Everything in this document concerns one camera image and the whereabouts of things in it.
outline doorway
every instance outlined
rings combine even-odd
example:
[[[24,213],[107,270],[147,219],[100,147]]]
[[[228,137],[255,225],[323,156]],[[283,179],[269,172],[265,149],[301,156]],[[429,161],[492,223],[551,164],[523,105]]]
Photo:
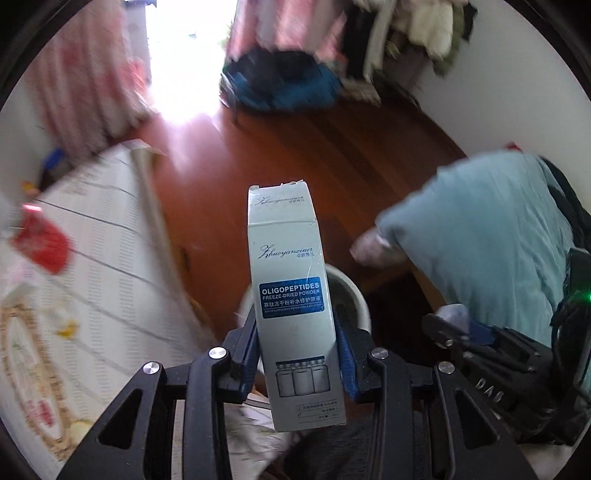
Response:
[[[158,0],[146,8],[153,107],[169,122],[219,108],[236,0]]]

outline blue label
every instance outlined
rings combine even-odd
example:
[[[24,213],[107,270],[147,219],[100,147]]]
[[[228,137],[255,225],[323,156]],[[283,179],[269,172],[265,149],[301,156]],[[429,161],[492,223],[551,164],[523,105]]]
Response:
[[[262,316],[266,319],[324,310],[320,277],[261,283],[259,293]]]

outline red object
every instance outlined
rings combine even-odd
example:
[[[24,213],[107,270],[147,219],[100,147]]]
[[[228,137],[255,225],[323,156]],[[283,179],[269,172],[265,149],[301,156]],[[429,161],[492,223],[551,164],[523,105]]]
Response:
[[[523,152],[523,150],[520,149],[515,142],[507,143],[507,145],[505,145],[505,148],[507,150],[517,150],[519,152]]]
[[[53,415],[51,414],[51,409],[47,402],[45,400],[40,400],[38,406],[37,414],[39,415],[39,419],[48,427],[53,427]]]
[[[68,262],[69,240],[36,205],[26,203],[22,206],[21,230],[12,237],[11,243],[33,263],[54,275]]]

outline red bag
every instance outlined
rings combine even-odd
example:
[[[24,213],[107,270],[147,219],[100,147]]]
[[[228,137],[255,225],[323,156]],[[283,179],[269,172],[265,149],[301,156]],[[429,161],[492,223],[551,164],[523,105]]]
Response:
[[[56,225],[43,216],[43,209],[25,203],[22,206],[20,230],[11,244],[29,260],[58,274],[66,266],[70,241]]]

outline floral pattern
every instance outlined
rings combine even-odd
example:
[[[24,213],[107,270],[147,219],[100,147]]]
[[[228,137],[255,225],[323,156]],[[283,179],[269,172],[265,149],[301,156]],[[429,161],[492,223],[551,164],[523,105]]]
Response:
[[[342,4],[334,0],[238,0],[227,57],[236,60],[261,45],[299,48],[332,61],[344,24]]]
[[[120,0],[93,0],[33,61],[27,82],[42,118],[74,161],[120,137],[147,114],[136,91]]]
[[[37,333],[33,310],[23,304],[2,310],[0,345],[4,371],[29,428],[59,459],[67,459],[77,445],[70,432],[73,418]]]

